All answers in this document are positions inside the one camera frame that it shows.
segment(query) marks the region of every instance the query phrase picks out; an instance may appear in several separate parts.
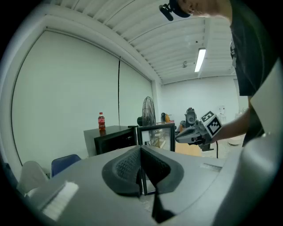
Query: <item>ceiling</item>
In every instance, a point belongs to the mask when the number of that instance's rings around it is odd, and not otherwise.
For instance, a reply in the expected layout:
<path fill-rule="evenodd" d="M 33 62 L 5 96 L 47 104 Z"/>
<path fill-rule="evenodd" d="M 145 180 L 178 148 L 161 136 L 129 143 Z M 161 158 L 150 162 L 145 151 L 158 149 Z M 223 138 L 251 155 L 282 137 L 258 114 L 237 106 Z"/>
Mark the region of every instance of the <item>ceiling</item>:
<path fill-rule="evenodd" d="M 235 75 L 230 56 L 231 31 L 222 18 L 168 21 L 159 11 L 168 0 L 47 0 L 99 21 L 135 48 L 163 84 L 203 77 Z M 195 73 L 199 48 L 207 53 Z"/>

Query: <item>soda bottle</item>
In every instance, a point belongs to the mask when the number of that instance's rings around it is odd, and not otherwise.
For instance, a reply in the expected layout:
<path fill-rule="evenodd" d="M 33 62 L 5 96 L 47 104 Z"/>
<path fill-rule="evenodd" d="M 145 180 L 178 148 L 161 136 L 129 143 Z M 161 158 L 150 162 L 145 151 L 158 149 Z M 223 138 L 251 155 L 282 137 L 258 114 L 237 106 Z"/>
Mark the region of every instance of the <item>soda bottle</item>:
<path fill-rule="evenodd" d="M 104 116 L 102 115 L 102 112 L 99 113 L 98 128 L 99 130 L 105 130 L 105 119 Z"/>

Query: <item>ceiling light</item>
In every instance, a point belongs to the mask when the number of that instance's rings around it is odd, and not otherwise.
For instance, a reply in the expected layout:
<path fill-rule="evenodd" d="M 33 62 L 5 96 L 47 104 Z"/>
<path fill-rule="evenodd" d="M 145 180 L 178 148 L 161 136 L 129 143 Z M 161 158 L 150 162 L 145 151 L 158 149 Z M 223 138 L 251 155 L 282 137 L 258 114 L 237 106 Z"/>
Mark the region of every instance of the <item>ceiling light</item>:
<path fill-rule="evenodd" d="M 196 62 L 196 66 L 195 66 L 195 72 L 200 71 L 200 68 L 203 64 L 203 60 L 204 60 L 206 51 L 207 50 L 205 48 L 199 49 L 199 56 L 198 56 L 198 61 Z"/>

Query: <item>electric fan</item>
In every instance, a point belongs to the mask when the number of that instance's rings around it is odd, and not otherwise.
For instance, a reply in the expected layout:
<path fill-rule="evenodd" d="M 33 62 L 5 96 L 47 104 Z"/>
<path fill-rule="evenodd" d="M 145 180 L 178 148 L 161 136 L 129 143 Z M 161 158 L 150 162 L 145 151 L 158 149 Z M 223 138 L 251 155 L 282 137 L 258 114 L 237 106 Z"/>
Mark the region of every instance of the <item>electric fan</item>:
<path fill-rule="evenodd" d="M 142 117 L 137 120 L 139 126 L 152 126 L 156 124 L 154 104 L 151 97 L 145 98 L 142 106 Z M 156 130 L 149 131 L 150 141 L 148 145 L 156 145 L 157 138 L 155 137 Z"/>

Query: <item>man's arm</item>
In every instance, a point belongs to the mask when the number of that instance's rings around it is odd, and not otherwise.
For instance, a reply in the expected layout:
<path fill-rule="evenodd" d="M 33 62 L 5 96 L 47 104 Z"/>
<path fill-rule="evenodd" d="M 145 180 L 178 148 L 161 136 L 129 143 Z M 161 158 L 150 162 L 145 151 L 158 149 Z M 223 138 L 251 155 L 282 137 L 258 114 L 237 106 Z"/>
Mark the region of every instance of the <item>man's arm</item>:
<path fill-rule="evenodd" d="M 248 109 L 234 121 L 225 124 L 218 134 L 211 140 L 211 143 L 214 143 L 217 140 L 227 139 L 231 137 L 236 137 L 245 134 L 249 128 L 249 116 L 251 106 L 251 97 L 248 97 L 249 107 Z"/>

